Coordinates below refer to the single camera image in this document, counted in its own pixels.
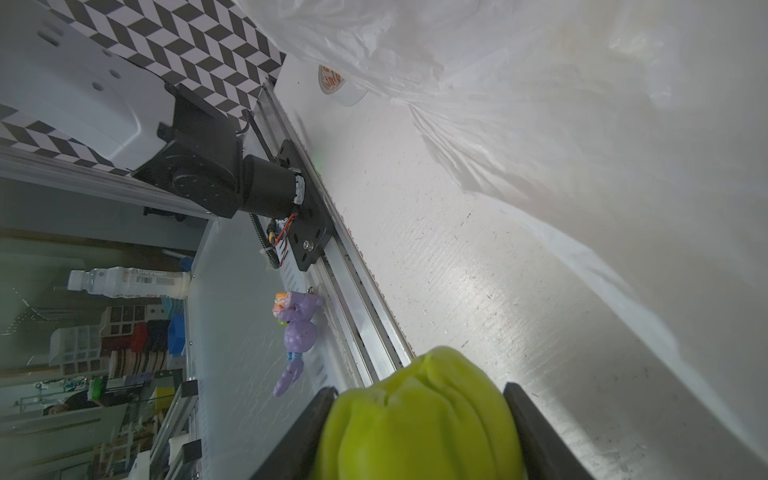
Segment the green chayote fake fruit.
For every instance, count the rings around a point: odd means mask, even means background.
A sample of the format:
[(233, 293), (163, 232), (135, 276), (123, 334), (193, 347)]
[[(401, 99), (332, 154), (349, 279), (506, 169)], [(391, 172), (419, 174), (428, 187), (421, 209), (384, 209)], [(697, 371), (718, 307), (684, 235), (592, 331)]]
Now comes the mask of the green chayote fake fruit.
[(513, 415), (494, 382), (459, 351), (435, 347), (335, 400), (313, 479), (522, 479)]

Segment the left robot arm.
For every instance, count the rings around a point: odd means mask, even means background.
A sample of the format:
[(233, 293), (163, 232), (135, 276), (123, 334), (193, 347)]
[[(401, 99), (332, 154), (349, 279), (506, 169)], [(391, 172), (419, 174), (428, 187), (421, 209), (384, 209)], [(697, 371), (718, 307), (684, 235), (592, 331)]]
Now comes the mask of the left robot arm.
[(284, 219), (308, 197), (302, 173), (245, 154), (229, 119), (189, 88), (97, 45), (37, 1), (1, 4), (1, 102), (219, 217)]

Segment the white plastic bag fruit print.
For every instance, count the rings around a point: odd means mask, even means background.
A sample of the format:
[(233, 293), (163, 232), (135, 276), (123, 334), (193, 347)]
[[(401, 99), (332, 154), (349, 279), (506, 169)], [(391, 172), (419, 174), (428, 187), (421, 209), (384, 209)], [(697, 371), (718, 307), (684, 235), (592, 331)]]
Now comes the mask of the white plastic bag fruit print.
[(244, 1), (282, 51), (409, 109), (767, 455), (763, 1)]

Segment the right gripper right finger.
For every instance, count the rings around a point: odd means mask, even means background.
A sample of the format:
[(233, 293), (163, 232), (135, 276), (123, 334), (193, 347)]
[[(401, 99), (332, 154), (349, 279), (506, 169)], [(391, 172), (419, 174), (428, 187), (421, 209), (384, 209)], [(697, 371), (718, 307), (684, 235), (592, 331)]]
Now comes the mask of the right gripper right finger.
[(507, 383), (503, 395), (515, 421), (529, 479), (594, 479), (519, 384)]

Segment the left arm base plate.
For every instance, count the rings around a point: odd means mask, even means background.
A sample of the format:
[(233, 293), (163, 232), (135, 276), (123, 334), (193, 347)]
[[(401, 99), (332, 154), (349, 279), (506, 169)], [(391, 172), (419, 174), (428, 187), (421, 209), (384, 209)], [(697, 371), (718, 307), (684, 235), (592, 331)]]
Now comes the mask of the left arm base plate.
[(318, 191), (310, 172), (303, 163), (300, 150), (291, 140), (284, 140), (277, 154), (277, 159), (289, 168), (296, 170), (304, 180), (305, 193), (303, 203), (298, 207), (288, 233), (297, 267), (306, 272), (324, 254), (324, 248), (333, 237), (335, 228), (329, 211)]

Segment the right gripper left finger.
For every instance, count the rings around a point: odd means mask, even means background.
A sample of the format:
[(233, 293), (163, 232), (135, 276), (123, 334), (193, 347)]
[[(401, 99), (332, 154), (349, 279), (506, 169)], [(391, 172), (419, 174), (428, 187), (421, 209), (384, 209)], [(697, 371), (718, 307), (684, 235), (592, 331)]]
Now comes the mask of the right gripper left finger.
[(321, 388), (250, 479), (308, 479), (323, 428), (337, 397), (334, 387)]

